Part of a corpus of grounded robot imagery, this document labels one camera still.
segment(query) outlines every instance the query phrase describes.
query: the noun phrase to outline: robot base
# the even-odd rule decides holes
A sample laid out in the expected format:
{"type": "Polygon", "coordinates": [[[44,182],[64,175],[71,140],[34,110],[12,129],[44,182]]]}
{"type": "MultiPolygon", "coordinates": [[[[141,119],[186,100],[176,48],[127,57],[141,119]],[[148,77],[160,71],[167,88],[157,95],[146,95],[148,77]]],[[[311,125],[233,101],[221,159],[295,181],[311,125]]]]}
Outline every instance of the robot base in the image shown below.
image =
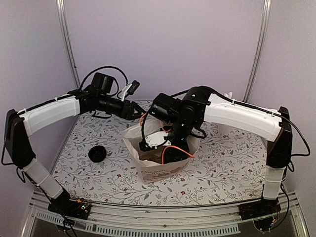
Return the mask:
{"type": "MultiPolygon", "coordinates": [[[[69,206],[74,206],[74,205],[78,206],[78,203],[76,201],[69,201],[69,206]]],[[[60,212],[52,204],[50,204],[48,206],[48,210],[51,212],[55,212],[55,213],[60,214],[60,212]]],[[[72,210],[68,211],[67,214],[65,214],[65,215],[69,216],[69,217],[79,218],[82,220],[87,220],[89,217],[89,214],[90,214],[90,210],[91,210],[91,205],[87,204],[87,207],[84,210],[82,210],[81,208],[72,209],[72,210]]]]}
{"type": "Polygon", "coordinates": [[[242,220],[271,215],[280,211],[281,207],[278,198],[276,200],[262,198],[259,201],[239,205],[239,215],[242,220]]]}

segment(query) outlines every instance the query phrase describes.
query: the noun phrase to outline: paper bag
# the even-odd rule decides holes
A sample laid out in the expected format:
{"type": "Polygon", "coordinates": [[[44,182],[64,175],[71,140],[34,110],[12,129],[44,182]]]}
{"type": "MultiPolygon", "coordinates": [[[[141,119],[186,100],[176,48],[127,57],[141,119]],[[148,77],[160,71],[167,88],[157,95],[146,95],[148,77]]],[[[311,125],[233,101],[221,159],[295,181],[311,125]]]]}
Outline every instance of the paper bag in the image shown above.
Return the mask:
{"type": "MultiPolygon", "coordinates": [[[[144,133],[150,135],[154,132],[158,132],[161,129],[160,120],[156,118],[148,118],[145,123],[144,133]]],[[[183,169],[192,158],[185,160],[171,162],[167,164],[160,164],[153,160],[153,157],[160,158],[161,152],[165,147],[160,147],[157,150],[143,152],[140,150],[138,143],[142,140],[141,126],[140,124],[132,126],[123,132],[123,141],[133,157],[134,164],[137,172],[144,183],[158,181],[172,175],[179,170],[183,169]],[[141,160],[144,156],[151,158],[151,160],[141,160]]],[[[189,136],[187,138],[189,153],[194,155],[199,148],[199,139],[189,136]]]]}

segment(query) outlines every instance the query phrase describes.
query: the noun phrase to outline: metal pole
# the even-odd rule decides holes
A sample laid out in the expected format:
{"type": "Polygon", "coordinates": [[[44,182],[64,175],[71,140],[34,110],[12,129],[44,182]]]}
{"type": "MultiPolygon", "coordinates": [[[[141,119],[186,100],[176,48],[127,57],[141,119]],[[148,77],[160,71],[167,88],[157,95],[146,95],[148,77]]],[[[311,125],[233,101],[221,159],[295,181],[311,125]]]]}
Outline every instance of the metal pole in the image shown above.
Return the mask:
{"type": "Polygon", "coordinates": [[[256,53],[255,53],[252,68],[250,71],[247,89],[246,89],[245,95],[243,97],[244,102],[249,101],[251,90],[253,88],[255,78],[257,75],[257,70],[258,70],[258,66],[259,66],[259,61],[260,61],[260,57],[261,57],[263,43],[264,43],[264,39],[266,36],[267,27],[268,27],[270,7],[271,7],[271,0],[265,0],[264,5],[263,5],[261,27],[260,27],[260,33],[259,33],[256,53]]]}
{"type": "Polygon", "coordinates": [[[69,31],[68,31],[68,26],[67,26],[64,0],[56,0],[56,2],[57,2],[57,10],[58,10],[60,27],[61,27],[61,31],[63,34],[63,39],[64,39],[66,52],[67,52],[67,56],[68,56],[68,61],[70,64],[70,68],[72,70],[75,86],[76,86],[76,88],[79,88],[80,80],[79,80],[79,76],[78,76],[78,71],[77,71],[77,67],[76,67],[76,63],[75,63],[73,50],[72,50],[72,47],[70,44],[70,37],[69,37],[69,31]]]}

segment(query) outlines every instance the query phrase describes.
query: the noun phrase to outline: orange wire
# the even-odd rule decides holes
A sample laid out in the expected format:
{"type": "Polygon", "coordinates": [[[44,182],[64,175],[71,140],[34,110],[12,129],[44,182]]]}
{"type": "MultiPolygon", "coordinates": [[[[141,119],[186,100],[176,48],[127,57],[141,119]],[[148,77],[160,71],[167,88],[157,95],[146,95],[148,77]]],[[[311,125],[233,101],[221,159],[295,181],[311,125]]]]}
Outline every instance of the orange wire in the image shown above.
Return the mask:
{"type": "Polygon", "coordinates": [[[147,114],[147,112],[144,113],[144,114],[140,117],[140,119],[139,119],[139,124],[140,124],[141,126],[143,125],[143,119],[144,119],[144,117],[145,117],[146,114],[147,114]]]}
{"type": "Polygon", "coordinates": [[[169,147],[173,147],[173,148],[175,148],[175,149],[178,149],[178,150],[184,152],[185,154],[187,154],[188,156],[190,156],[190,158],[194,158],[193,155],[191,155],[190,153],[188,153],[188,152],[182,150],[181,148],[178,148],[178,147],[176,147],[176,146],[167,146],[165,149],[163,149],[162,156],[161,156],[161,164],[164,164],[164,152],[165,152],[166,149],[169,148],[169,147]]]}
{"type": "Polygon", "coordinates": [[[162,130],[164,131],[164,132],[170,132],[171,131],[171,129],[169,129],[168,131],[166,131],[164,128],[163,128],[163,122],[160,120],[160,124],[161,124],[161,128],[162,128],[162,130]]]}

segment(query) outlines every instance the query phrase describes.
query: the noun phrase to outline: black bracket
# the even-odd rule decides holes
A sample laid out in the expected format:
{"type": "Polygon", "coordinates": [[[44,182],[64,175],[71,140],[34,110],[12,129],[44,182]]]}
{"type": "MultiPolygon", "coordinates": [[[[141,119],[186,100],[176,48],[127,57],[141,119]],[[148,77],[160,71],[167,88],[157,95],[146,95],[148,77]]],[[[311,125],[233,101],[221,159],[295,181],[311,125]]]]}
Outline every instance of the black bracket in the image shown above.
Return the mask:
{"type": "Polygon", "coordinates": [[[29,137],[26,133],[23,118],[15,110],[9,110],[5,122],[5,147],[17,167],[22,169],[35,158],[29,137]]]}
{"type": "MultiPolygon", "coordinates": [[[[279,112],[284,118],[290,119],[287,108],[280,107],[279,112]]],[[[286,167],[291,161],[293,134],[290,123],[284,118],[280,123],[278,137],[274,142],[268,142],[267,165],[272,168],[286,167]]]]}
{"type": "Polygon", "coordinates": [[[275,200],[260,199],[259,201],[241,204],[238,206],[242,220],[271,215],[281,211],[278,198],[275,200]]]}
{"type": "Polygon", "coordinates": [[[63,188],[63,192],[56,199],[50,199],[48,210],[60,215],[76,217],[87,220],[90,214],[91,205],[81,199],[82,202],[69,200],[69,193],[63,188]]]}

